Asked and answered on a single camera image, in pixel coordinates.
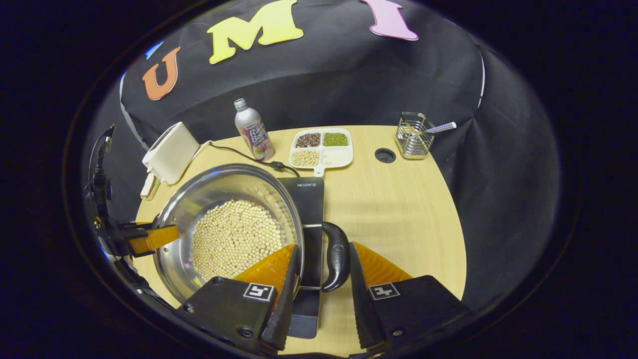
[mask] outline wire basket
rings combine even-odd
[[[425,158],[434,142],[434,134],[427,134],[426,131],[433,127],[424,114],[402,112],[394,138],[401,156],[408,159]]]

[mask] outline screw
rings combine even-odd
[[[244,337],[244,338],[252,338],[253,336],[253,331],[250,329],[246,329],[246,328],[241,328],[239,330],[239,334]]]

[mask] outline yellow letter m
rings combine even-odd
[[[279,0],[262,6],[250,22],[237,17],[230,17],[215,26],[207,33],[212,34],[212,64],[218,63],[235,54],[235,48],[228,45],[233,40],[239,47],[248,50],[253,46],[259,29],[263,28],[263,35],[259,38],[262,45],[270,45],[300,38],[304,35],[301,29],[295,27],[292,20],[292,5],[297,0]]]

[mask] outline black pot handle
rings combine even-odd
[[[336,224],[322,223],[322,230],[328,235],[328,279],[321,285],[322,292],[341,287],[350,275],[350,255],[348,237]]]

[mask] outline wooden table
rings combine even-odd
[[[394,126],[341,126],[350,132],[352,163],[327,169],[324,220],[340,226],[350,241],[357,241],[407,271],[413,277],[432,275],[457,298],[463,296],[466,275],[463,232],[452,196],[432,156],[406,160],[394,143]],[[269,132],[276,152],[272,160],[288,164],[290,145],[302,128]],[[244,153],[240,137],[215,141]],[[378,148],[397,155],[391,164],[375,158]],[[203,149],[174,185],[161,185],[151,201],[142,201],[138,222],[152,221],[170,196],[194,175],[227,163],[254,164],[238,154],[211,146]],[[292,177],[290,171],[260,166],[275,177]],[[298,170],[312,176],[312,170]],[[168,292],[155,269],[152,256],[135,259],[135,268],[174,307],[180,303]],[[324,265],[323,278],[327,275]],[[323,293],[319,328],[314,339],[289,337],[284,354],[323,352],[345,356],[361,353],[355,327],[350,279],[339,289]]]

